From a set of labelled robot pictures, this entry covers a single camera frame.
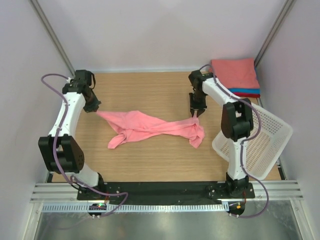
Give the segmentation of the pink t-shirt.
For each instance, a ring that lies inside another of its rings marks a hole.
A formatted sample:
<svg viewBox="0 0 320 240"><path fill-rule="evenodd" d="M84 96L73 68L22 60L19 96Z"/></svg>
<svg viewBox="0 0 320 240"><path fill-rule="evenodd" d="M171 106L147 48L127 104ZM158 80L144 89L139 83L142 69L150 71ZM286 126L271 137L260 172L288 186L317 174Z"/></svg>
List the pink t-shirt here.
<svg viewBox="0 0 320 240"><path fill-rule="evenodd" d="M189 140L189 144L198 148L205 138L204 128L197 117L178 121L165 121L147 115L141 111L128 112L98 111L99 117L108 122L117 133L107 147L115 149L130 142L140 142L158 135L180 136Z"/></svg>

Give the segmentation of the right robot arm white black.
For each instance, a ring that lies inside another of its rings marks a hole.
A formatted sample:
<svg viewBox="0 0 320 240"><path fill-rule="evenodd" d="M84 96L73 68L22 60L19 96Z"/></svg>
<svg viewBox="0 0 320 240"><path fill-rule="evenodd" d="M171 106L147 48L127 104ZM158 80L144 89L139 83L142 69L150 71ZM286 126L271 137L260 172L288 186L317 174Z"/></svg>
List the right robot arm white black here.
<svg viewBox="0 0 320 240"><path fill-rule="evenodd" d="M221 133L228 142L228 169L226 173L226 194L231 198L240 198L249 186L249 177L244 170L245 141L254 128L252 105L249 99L241 100L223 87L214 73L192 71L188 79L193 88L189 94L190 113L199 117L207 109L206 97L211 97L222 106Z"/></svg>

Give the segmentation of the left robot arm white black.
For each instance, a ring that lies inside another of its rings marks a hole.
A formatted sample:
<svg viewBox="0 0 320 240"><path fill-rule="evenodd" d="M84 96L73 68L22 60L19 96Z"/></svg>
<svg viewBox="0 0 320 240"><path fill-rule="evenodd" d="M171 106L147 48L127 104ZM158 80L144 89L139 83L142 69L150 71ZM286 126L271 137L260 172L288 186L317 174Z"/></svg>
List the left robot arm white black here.
<svg viewBox="0 0 320 240"><path fill-rule="evenodd" d="M61 99L55 123L47 136L38 140L44 164L50 173L57 173L78 191L79 199L101 200L106 186L100 173L85 163L85 154L76 142L76 128L82 111L95 113L101 102L94 93L95 75L89 70L76 70L74 77L64 76L66 83L57 90L41 77L41 82Z"/></svg>

